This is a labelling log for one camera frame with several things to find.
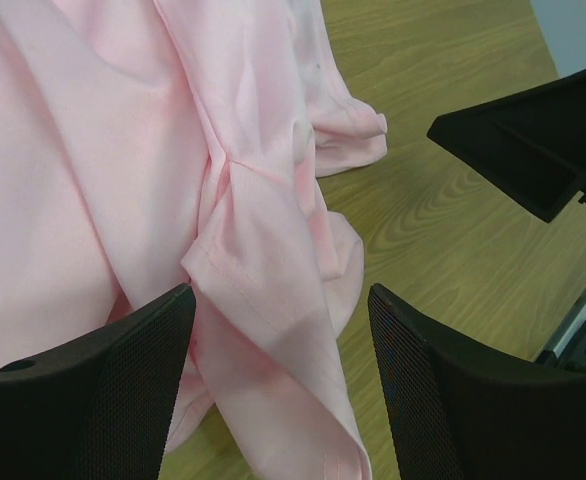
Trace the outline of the light pink t-shirt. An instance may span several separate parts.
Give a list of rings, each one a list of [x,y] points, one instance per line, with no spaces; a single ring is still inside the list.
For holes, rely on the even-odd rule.
[[[364,249],[318,179],[376,162],[317,1],[0,1],[0,368],[180,283],[166,446],[216,407],[262,479],[368,479],[337,339]]]

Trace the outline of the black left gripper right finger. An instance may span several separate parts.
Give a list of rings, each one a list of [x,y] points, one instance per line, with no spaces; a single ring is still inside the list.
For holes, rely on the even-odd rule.
[[[372,286],[369,321],[404,479],[586,479],[586,322],[523,360]]]

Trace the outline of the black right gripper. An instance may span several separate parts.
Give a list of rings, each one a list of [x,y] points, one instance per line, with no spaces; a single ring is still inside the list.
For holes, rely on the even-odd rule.
[[[586,206],[586,69],[440,115],[427,136],[545,222]]]

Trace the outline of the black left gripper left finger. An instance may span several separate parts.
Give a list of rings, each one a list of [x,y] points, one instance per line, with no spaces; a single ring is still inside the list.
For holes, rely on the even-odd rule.
[[[0,369],[0,479],[155,479],[196,310],[181,284]]]

